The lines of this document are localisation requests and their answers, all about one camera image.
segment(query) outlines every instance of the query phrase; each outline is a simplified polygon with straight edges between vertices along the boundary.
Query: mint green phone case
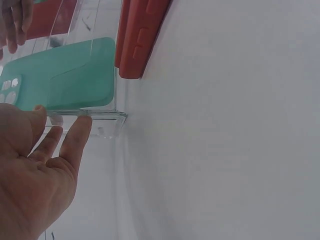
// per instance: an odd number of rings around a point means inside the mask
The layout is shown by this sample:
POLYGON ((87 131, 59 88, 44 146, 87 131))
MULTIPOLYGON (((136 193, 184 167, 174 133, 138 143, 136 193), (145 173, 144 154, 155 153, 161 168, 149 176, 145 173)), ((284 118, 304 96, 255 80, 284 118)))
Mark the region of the mint green phone case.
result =
POLYGON ((109 104, 114 97, 112 38, 74 43, 7 63, 0 76, 0 102, 32 110, 71 110, 109 104))

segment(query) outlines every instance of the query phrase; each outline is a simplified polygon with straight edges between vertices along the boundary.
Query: white surface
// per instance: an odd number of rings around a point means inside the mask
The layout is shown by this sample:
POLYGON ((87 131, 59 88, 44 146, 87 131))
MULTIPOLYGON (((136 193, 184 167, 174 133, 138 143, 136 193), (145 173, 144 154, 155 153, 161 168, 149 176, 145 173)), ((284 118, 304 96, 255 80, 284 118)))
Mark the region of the white surface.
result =
POLYGON ((319 239, 319 64, 317 0, 173 0, 127 83, 137 239, 319 239))

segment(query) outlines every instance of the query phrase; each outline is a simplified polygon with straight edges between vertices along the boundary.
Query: acrylic shelf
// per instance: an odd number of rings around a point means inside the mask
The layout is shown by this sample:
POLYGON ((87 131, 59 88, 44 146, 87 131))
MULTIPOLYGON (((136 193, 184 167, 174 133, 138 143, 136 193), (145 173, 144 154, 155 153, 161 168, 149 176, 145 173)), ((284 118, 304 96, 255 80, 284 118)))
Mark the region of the acrylic shelf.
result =
MULTIPOLYGON (((49 36, 27 40, 24 45, 18 47, 15 54, 9 54, 6 47, 3 49, 4 59, 0 61, 1 72, 3 67, 11 61, 53 48, 85 41, 93 42, 94 39, 104 37, 111 38, 116 42, 122 6, 121 0, 77 0, 68 31, 53 34, 59 32, 57 29, 59 19, 57 18, 68 7, 68 1, 61 1, 49 36)), ((118 71, 114 68, 113 100, 108 105, 48 110, 46 127, 59 125, 66 132, 77 116, 89 115, 93 119, 92 136, 102 138, 117 136, 127 117, 124 112, 117 110, 117 77, 118 71)))

